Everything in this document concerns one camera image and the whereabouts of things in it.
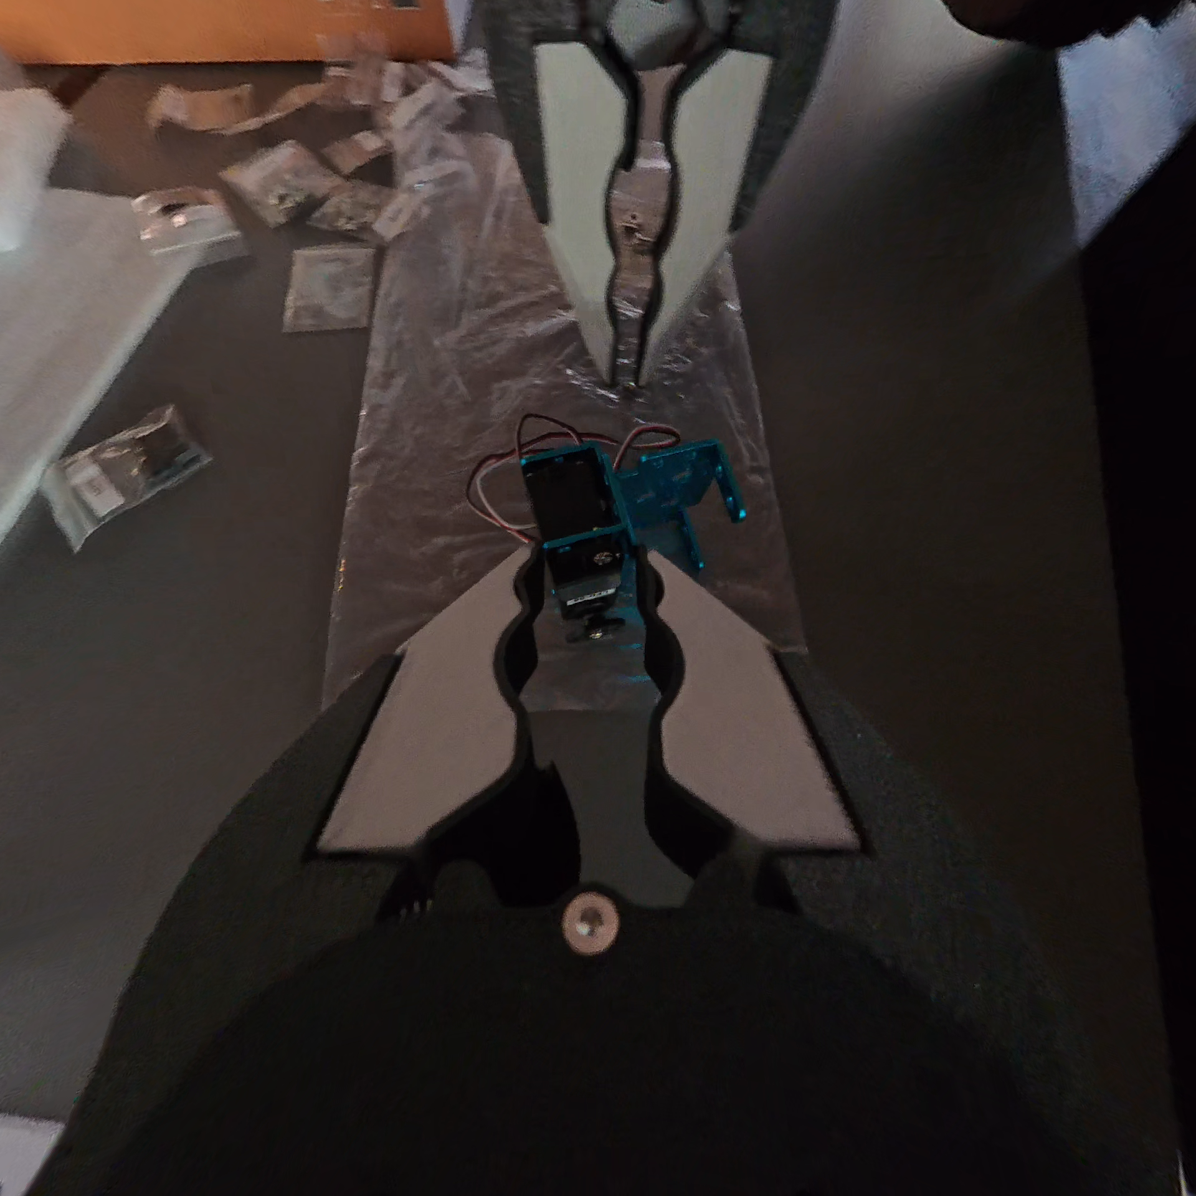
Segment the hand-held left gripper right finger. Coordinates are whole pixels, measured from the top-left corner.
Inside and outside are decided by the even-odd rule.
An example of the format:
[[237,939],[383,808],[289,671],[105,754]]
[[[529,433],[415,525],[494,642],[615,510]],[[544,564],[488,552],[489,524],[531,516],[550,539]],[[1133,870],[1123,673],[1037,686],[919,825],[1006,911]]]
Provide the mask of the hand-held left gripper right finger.
[[772,642],[657,550],[642,556],[644,666],[659,692],[644,807],[667,854],[735,835],[858,854],[860,830]]

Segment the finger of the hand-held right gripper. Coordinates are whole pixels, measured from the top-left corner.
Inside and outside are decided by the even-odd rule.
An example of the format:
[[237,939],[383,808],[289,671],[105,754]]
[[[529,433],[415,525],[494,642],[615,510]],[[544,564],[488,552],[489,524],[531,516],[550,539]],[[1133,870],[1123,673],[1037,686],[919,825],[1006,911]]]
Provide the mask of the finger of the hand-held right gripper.
[[535,47],[546,181],[546,247],[577,328],[606,385],[618,365],[613,287],[620,265],[611,215],[616,177],[637,151],[641,85],[605,43],[542,40]]
[[715,48],[687,66],[666,105],[671,167],[636,373],[648,384],[732,240],[772,76],[770,55]]

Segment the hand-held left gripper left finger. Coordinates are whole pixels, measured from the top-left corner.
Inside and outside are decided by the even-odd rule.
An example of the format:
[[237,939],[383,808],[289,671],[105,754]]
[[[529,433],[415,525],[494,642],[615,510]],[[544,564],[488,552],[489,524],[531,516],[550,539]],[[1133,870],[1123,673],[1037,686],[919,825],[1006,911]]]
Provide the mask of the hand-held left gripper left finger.
[[407,856],[519,775],[539,666],[542,554],[522,546],[395,653],[316,841],[326,856]]

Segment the blue perforated metal bracket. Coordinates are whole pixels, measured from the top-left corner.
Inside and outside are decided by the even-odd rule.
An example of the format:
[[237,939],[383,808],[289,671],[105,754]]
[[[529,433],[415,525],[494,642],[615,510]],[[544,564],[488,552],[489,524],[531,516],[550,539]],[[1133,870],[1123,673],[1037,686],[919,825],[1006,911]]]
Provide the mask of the blue perforated metal bracket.
[[717,490],[733,524],[747,519],[739,480],[717,439],[649,450],[635,468],[615,471],[613,479],[636,546],[659,554],[693,579],[707,562],[691,511]]

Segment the large clear plastic bag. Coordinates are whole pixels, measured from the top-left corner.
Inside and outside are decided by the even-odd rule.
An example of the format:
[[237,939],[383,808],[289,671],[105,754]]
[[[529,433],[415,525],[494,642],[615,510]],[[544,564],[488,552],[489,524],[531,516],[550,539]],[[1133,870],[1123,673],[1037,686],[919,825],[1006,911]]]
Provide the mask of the large clear plastic bag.
[[521,545],[471,511],[485,456],[536,412],[622,441],[666,424],[725,446],[745,520],[712,488],[693,514],[699,581],[780,651],[805,635],[729,255],[646,389],[595,372],[512,149],[486,133],[426,134],[407,192],[415,225],[388,248],[375,293],[349,473],[323,703]]

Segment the pile of clear screw bags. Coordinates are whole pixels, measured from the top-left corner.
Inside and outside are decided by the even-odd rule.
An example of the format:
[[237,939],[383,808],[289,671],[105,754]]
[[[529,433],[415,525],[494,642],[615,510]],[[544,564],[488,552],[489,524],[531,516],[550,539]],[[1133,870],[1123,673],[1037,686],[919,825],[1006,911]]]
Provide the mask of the pile of clear screw bags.
[[368,329],[382,253],[471,181],[456,125],[469,100],[494,95],[481,47],[454,63],[405,64],[383,60],[363,42],[350,58],[327,64],[319,83],[298,85],[262,111],[251,84],[207,91],[164,85],[146,111],[152,133],[240,139],[326,105],[368,113],[369,124],[317,151],[296,137],[260,147],[218,172],[221,191],[144,194],[131,202],[141,243],[154,256],[192,256],[196,265],[245,258],[248,243],[231,199],[271,231],[304,226],[331,235],[331,242],[292,253],[282,332]]

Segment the zip bag with black parts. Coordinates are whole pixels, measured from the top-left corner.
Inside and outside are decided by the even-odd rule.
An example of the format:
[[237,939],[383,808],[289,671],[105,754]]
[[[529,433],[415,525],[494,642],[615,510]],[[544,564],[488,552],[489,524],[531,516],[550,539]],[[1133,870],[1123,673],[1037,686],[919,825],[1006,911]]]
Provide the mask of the zip bag with black parts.
[[212,464],[175,404],[68,456],[43,474],[39,491],[70,551],[78,555],[100,529]]

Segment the orange cardboard box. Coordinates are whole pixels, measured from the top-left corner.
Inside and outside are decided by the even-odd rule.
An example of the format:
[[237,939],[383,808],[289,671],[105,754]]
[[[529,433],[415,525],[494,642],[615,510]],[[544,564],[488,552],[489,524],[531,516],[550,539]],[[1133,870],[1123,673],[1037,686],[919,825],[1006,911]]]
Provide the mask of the orange cardboard box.
[[358,38],[399,61],[451,61],[471,2],[4,2],[2,45],[23,65],[317,63]]

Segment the person's black clothing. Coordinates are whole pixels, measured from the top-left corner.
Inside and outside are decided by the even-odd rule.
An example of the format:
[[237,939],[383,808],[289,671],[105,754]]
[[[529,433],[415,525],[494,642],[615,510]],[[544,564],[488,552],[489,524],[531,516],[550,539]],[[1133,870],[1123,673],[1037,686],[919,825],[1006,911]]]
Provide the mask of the person's black clothing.
[[1159,170],[1082,253],[1179,1157],[1195,1152],[1195,227]]

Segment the white foam sheet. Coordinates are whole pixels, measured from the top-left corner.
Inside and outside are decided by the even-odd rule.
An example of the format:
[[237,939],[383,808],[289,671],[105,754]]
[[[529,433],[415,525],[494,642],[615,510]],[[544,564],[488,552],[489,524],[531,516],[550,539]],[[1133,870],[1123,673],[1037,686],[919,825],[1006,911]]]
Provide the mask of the white foam sheet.
[[3,252],[4,540],[201,255],[151,252],[126,196],[54,187]]

